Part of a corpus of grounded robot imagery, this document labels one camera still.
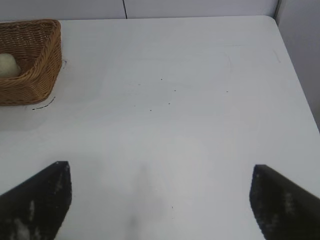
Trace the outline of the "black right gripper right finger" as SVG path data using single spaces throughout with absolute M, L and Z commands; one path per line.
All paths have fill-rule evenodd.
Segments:
M 249 202 L 266 240 L 320 238 L 320 199 L 265 164 L 253 168 Z

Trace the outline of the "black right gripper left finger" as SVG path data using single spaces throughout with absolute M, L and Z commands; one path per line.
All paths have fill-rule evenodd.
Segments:
M 71 170 L 57 161 L 0 196 L 2 240 L 53 240 L 72 203 Z

